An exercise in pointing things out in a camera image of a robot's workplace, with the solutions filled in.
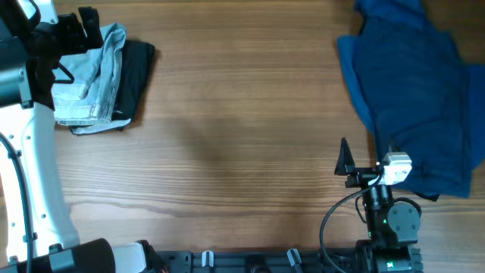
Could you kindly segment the light blue denim shorts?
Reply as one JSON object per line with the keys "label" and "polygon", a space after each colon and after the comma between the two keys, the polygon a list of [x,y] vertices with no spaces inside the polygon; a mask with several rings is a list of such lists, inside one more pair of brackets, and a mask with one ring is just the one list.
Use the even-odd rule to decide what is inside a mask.
{"label": "light blue denim shorts", "polygon": [[89,126],[111,121],[120,84],[125,26],[115,23],[100,29],[104,45],[80,55],[61,58],[74,76],[71,84],[52,87],[55,120],[65,126]]}

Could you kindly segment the blue garment pile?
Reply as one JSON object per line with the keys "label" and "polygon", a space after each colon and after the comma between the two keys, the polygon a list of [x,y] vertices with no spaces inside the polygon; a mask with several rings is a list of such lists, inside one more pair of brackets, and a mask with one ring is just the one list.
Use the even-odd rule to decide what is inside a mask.
{"label": "blue garment pile", "polygon": [[467,198],[484,160],[484,67],[467,64],[420,1],[359,0],[357,35],[338,40],[343,76],[377,156],[412,168],[399,184],[421,197]]}

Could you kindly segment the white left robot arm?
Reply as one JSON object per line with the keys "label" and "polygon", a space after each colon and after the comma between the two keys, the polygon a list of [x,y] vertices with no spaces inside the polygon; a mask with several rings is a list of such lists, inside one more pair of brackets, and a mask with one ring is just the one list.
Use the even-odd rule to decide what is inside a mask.
{"label": "white left robot arm", "polygon": [[17,1],[1,3],[1,182],[8,216],[7,272],[147,272],[142,242],[81,243],[64,201],[55,159],[51,89],[65,55],[102,46],[99,14],[42,19]]}

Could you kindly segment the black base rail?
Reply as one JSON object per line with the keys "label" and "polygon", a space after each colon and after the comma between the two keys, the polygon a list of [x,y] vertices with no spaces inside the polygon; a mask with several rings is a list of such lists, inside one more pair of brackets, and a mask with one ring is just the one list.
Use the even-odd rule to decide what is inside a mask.
{"label": "black base rail", "polygon": [[424,270],[419,249],[382,250],[329,249],[320,251],[213,252],[161,251],[166,272],[251,273],[251,272],[383,272],[418,273]]}

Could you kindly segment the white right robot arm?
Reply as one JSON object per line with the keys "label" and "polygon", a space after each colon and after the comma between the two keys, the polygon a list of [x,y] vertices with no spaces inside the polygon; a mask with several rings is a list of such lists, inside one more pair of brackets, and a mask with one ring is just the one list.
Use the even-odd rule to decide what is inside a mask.
{"label": "white right robot arm", "polygon": [[364,206],[368,239],[355,244],[351,272],[418,272],[422,269],[418,242],[421,207],[407,198],[395,198],[392,186],[405,181],[412,169],[406,152],[388,152],[374,167],[358,168],[346,139],[341,139],[335,175],[346,177],[347,188],[357,188]]}

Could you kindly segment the folded black shorts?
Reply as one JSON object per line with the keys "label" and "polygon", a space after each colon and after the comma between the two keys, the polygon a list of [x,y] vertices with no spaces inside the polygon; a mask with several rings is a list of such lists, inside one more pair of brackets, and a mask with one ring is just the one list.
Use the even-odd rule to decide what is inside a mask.
{"label": "folded black shorts", "polygon": [[92,126],[69,126],[74,135],[123,131],[135,118],[155,61],[156,48],[149,42],[128,39],[121,49],[120,83],[114,100],[111,121]]}

